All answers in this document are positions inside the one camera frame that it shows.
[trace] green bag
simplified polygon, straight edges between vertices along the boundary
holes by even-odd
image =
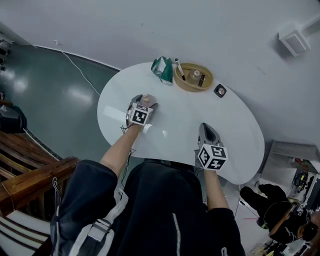
[[[156,58],[151,66],[152,72],[160,78],[160,81],[168,86],[172,86],[173,68],[170,58]]]

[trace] floor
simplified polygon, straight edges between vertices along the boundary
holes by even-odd
[[[27,128],[63,158],[76,156],[99,161],[110,145],[97,121],[99,96],[79,70],[62,53],[52,50],[13,45],[11,51],[5,63],[6,71],[0,74],[0,90],[24,112]],[[99,93],[117,73],[78,57],[71,59]],[[129,170],[141,161],[132,157]],[[198,177],[205,201],[204,172]],[[255,179],[250,186],[254,187]],[[249,253],[256,244],[268,239],[268,231],[260,228],[257,217],[239,203],[238,186],[225,179],[220,182],[230,208],[236,213],[242,245]]]

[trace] marker cube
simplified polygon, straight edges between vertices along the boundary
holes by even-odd
[[[154,110],[137,103],[132,103],[132,108],[129,113],[129,121],[141,126],[145,126],[149,121],[150,116]]]
[[[203,144],[198,159],[205,170],[220,171],[228,160],[227,148]]]

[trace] small bottle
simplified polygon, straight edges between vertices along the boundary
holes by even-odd
[[[201,77],[200,71],[197,69],[192,69],[189,73],[188,82],[190,84],[198,85],[200,77]]]

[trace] backpack strap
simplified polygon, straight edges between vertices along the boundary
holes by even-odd
[[[123,210],[126,208],[126,205],[128,203],[129,197],[126,195],[126,193],[120,189],[122,192],[122,198],[121,200],[113,207],[108,215],[102,219],[97,219],[93,224],[89,224],[85,226],[78,237],[76,238],[76,241],[74,245],[72,246],[72,249],[69,253],[69,256],[77,256],[79,253],[79,250],[83,243],[85,242],[87,237],[91,237],[99,242],[103,240],[103,238],[106,235],[106,239],[104,242],[104,245],[102,249],[100,250],[98,256],[106,256],[109,252],[109,249],[111,247],[112,241],[115,236],[115,232],[111,229],[112,224],[114,223],[114,220],[123,212]]]

